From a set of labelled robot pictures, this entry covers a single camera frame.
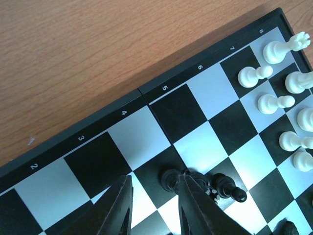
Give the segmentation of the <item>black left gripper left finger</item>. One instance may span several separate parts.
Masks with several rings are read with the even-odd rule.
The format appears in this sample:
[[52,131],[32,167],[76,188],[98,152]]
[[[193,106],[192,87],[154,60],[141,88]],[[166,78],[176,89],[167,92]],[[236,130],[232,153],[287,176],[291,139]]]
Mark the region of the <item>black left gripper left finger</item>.
[[67,235],[129,235],[133,211],[133,184],[123,175],[98,201],[66,229]]

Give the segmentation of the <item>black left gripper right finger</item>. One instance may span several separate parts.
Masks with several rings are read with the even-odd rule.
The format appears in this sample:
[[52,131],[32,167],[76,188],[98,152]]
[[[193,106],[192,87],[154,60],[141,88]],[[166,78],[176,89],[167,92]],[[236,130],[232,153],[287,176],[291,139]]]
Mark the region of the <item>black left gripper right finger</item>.
[[182,235],[250,234],[224,213],[191,176],[178,176],[178,196]]

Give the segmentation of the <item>black pawn chess piece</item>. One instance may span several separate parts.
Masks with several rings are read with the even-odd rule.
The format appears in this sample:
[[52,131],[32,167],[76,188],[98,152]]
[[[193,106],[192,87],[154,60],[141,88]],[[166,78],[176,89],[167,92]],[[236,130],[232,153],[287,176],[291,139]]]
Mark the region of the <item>black pawn chess piece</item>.
[[221,198],[232,198],[237,202],[243,203],[247,200],[246,192],[236,186],[235,181],[222,173],[213,175],[211,185]]

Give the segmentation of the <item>black and white chessboard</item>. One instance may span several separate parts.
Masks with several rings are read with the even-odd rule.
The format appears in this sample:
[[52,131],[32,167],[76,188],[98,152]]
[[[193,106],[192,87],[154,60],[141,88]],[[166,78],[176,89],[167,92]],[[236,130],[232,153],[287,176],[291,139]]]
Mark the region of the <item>black and white chessboard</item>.
[[288,95],[288,74],[312,68],[302,52],[289,52],[255,87],[237,78],[245,67],[266,65],[266,44],[292,35],[275,9],[4,165],[1,234],[59,235],[119,176],[130,175],[131,233],[178,235],[178,196],[159,183],[169,168],[231,177],[247,200],[222,199],[219,206],[252,234],[275,235],[284,219],[312,234],[313,173],[294,168],[294,153],[278,140],[285,131],[312,136],[297,125],[297,114],[312,107],[313,92],[295,94],[292,107],[271,115],[257,108],[264,94]]

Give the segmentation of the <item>black rook chess piece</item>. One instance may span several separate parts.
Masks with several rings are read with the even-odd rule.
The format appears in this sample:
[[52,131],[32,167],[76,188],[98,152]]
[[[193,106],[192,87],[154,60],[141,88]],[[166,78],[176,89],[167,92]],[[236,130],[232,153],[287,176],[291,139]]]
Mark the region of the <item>black rook chess piece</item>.
[[176,169],[168,169],[162,173],[161,185],[167,192],[178,193],[178,176],[180,172]]

